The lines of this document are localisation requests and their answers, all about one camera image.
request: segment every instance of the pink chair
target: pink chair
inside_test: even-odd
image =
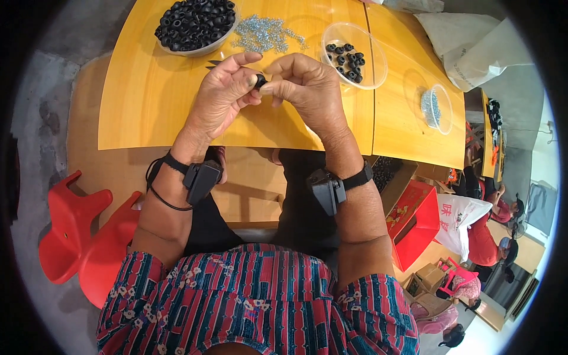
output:
[[[98,308],[102,308],[116,281],[127,246],[138,225],[140,211],[133,210],[141,192],[135,191],[93,237],[93,242],[79,267],[81,290]]]
[[[446,282],[445,285],[441,286],[439,288],[439,290],[446,292],[448,295],[453,296],[456,291],[462,286],[465,285],[466,283],[470,282],[471,280],[473,280],[474,278],[477,277],[477,275],[479,275],[479,273],[476,272],[471,272],[468,271],[464,268],[462,268],[458,263],[456,263],[452,258],[448,257],[448,261],[451,261],[455,266],[456,269],[455,270],[451,270],[449,266],[447,265],[443,265],[442,266],[442,270],[443,271],[448,271],[448,281]],[[458,275],[461,278],[464,279],[464,281],[462,283],[460,283],[459,285],[457,285],[456,287],[454,287],[454,290],[450,290],[449,286],[452,282],[452,280],[454,279],[454,277]]]
[[[78,170],[56,184],[47,194],[51,230],[39,243],[39,261],[45,276],[64,283],[79,270],[91,243],[91,222],[112,202],[110,190],[79,197],[69,185],[81,176]]]

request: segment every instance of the plastic bowl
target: plastic bowl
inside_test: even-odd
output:
[[[360,67],[363,80],[357,84],[337,72],[341,83],[363,90],[373,90],[385,82],[389,68],[383,48],[379,41],[363,28],[354,23],[336,22],[330,24],[325,29],[321,36],[321,61],[333,67],[337,67],[339,66],[335,60],[337,55],[330,53],[333,59],[329,60],[327,56],[328,52],[325,50],[325,47],[330,43],[338,47],[349,43],[355,47],[355,50],[350,52],[351,54],[361,52],[365,55],[365,65]],[[347,66],[347,61],[343,65],[343,68],[345,72],[350,70]]]
[[[218,39],[217,41],[211,43],[210,45],[208,45],[206,47],[195,49],[194,51],[172,52],[169,48],[164,47],[162,45],[162,43],[160,42],[160,40],[158,38],[156,38],[156,40],[158,42],[158,46],[160,46],[160,48],[165,50],[167,53],[177,55],[177,56],[184,56],[184,57],[201,57],[201,56],[209,54],[213,51],[216,51],[217,49],[221,48],[223,43],[225,43],[227,38],[237,29],[237,26],[239,25],[239,22],[241,20],[241,14],[240,14],[239,6],[235,6],[233,8],[233,10],[235,11],[235,22],[233,23],[233,27],[231,27],[229,32],[227,32],[223,37],[221,37],[220,39]]]
[[[435,84],[430,90],[426,90],[422,94],[420,106],[429,127],[436,128],[443,135],[452,130],[454,111],[450,96],[443,86]]]

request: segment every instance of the concrete floor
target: concrete floor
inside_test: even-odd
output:
[[[68,175],[66,134],[74,79],[82,65],[113,49],[133,3],[134,0],[69,1],[38,42],[14,108],[12,132],[18,139],[22,179],[18,220],[11,229],[14,252],[37,312],[67,354],[97,352],[94,333],[99,311],[81,292],[77,276],[63,285],[54,285],[41,270],[37,246],[49,230],[47,191]],[[446,1],[446,9],[486,13],[502,19],[503,12],[494,3],[452,0]],[[485,85],[486,90],[489,96],[507,105],[507,115],[503,111],[506,124],[538,127],[542,85],[536,70],[530,68],[523,73],[509,68],[494,81]],[[531,151],[531,134],[510,133],[508,144]],[[464,326],[472,319],[471,312],[460,310]],[[423,353],[445,354],[447,348],[437,347],[440,339],[441,335],[422,336]]]

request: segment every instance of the red and blue patterned shirt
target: red and blue patterned shirt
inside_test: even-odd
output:
[[[102,354],[201,354],[242,343],[262,354],[418,354],[401,286],[360,278],[334,296],[315,258],[270,244],[181,258],[168,273],[150,254],[123,261],[99,318]]]

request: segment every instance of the red cardboard box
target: red cardboard box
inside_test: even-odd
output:
[[[386,218],[392,240],[392,261],[406,271],[440,230],[434,186],[411,180]]]

